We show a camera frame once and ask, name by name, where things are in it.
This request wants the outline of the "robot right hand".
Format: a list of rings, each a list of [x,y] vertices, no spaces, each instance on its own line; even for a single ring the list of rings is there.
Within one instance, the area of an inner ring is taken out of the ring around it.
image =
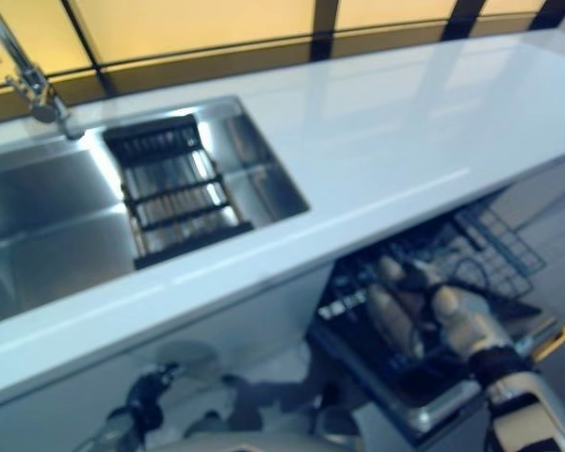
[[[432,298],[442,282],[442,275],[432,264],[423,261],[408,262],[403,265],[404,278],[400,288],[420,299],[418,316],[422,320],[432,321]]]

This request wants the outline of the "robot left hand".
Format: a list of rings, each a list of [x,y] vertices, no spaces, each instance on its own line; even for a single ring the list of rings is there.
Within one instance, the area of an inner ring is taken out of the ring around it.
[[[177,379],[178,363],[158,364],[144,372],[132,385],[126,397],[139,428],[151,431],[163,423],[163,411],[159,399]]]

